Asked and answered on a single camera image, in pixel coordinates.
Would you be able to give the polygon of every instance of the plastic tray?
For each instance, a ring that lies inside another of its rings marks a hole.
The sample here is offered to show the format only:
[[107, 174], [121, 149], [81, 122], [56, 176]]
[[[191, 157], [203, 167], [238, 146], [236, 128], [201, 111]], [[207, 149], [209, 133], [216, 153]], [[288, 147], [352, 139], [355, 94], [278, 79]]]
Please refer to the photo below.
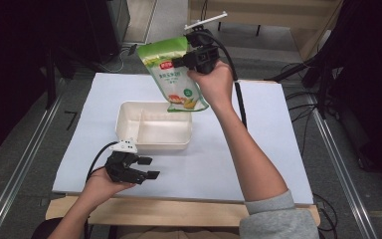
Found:
[[125, 102], [116, 122], [119, 140], [137, 149], [184, 149], [191, 139], [191, 113], [169, 113], [166, 102]]

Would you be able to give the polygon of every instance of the person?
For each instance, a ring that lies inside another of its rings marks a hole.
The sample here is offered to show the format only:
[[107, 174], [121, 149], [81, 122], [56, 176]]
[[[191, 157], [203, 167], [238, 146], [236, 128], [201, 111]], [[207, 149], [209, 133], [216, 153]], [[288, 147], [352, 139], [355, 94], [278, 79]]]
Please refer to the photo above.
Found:
[[[188, 76], [199, 85], [213, 109], [232, 155], [250, 215], [240, 222], [239, 236], [318, 238], [310, 212], [294, 208], [283, 177], [236, 114], [232, 105], [233, 77], [230, 66], [218, 61], [210, 74], [189, 71]], [[104, 168], [97, 170], [49, 238], [80, 238], [90, 213], [120, 190], [132, 186], [130, 183], [111, 182]]]

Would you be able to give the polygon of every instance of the plastic bag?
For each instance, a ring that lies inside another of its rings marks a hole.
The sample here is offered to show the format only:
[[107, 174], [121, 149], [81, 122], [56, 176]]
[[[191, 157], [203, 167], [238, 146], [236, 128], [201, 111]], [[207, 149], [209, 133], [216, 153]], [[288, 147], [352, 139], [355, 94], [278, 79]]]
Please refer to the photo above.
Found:
[[186, 54], [187, 39], [172, 38], [138, 48], [137, 53], [153, 77], [166, 101], [169, 112], [200, 112], [209, 105], [197, 84], [187, 76], [188, 68], [174, 68], [172, 59]]

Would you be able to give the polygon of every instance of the white table surface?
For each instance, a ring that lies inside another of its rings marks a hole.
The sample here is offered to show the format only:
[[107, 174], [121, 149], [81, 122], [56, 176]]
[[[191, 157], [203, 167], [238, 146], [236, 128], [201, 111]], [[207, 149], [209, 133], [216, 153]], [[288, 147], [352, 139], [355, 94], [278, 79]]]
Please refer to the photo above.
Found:
[[[297, 204], [312, 204], [312, 193], [296, 144], [284, 92], [280, 84], [242, 81], [248, 129], [283, 175]], [[234, 106], [239, 112], [233, 93]], [[123, 102], [164, 102], [148, 75], [96, 74], [81, 118], [64, 155], [54, 192], [80, 193], [97, 153], [117, 140], [115, 124]], [[131, 167], [159, 170], [156, 180], [146, 180], [119, 195], [186, 200], [243, 201], [238, 178], [219, 123], [208, 108], [192, 114], [192, 137], [184, 150], [151, 151], [151, 165]], [[107, 149], [95, 167], [103, 166]]]

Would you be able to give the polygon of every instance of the metal rail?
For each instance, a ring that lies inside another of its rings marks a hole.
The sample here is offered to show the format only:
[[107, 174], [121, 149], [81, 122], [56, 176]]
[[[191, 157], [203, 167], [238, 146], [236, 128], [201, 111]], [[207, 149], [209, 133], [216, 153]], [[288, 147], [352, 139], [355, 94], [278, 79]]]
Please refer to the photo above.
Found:
[[23, 155], [20, 158], [20, 161], [17, 164], [17, 167], [15, 168], [4, 190], [0, 194], [0, 227], [6, 215], [8, 214], [12, 203], [14, 202], [17, 192], [20, 189], [24, 178], [26, 177], [26, 174], [34, 160], [36, 152], [40, 144], [42, 143], [43, 138], [45, 137], [46, 131], [48, 130], [49, 125], [51, 124], [52, 119], [55, 116], [58, 106], [61, 103], [61, 96], [63, 94], [65, 86], [65, 81], [63, 79], [60, 79], [59, 89], [61, 90], [61, 92], [58, 94], [54, 104], [43, 114], [39, 125], [37, 126], [32, 138], [30, 139], [26, 149], [24, 150]]
[[[308, 101], [313, 104], [316, 103], [316, 99], [314, 97], [308, 97]], [[340, 155], [337, 145], [334, 142], [333, 136], [330, 132], [330, 129], [328, 128], [327, 122], [321, 117], [318, 110], [314, 110], [313, 113], [315, 122], [318, 126], [321, 136], [323, 137], [323, 140], [331, 158], [331, 162], [333, 163], [334, 169], [337, 173], [337, 177], [340, 181], [340, 184], [342, 185], [343, 191], [349, 202], [349, 206], [355, 217], [356, 223], [358, 224], [362, 237], [368, 239], [378, 238], [377, 233], [375, 232], [374, 227], [371, 223], [368, 212], [365, 209], [364, 203], [362, 202], [362, 199], [356, 190], [352, 178], [350, 177], [350, 174], [346, 168], [345, 162], [343, 161], [343, 158]]]

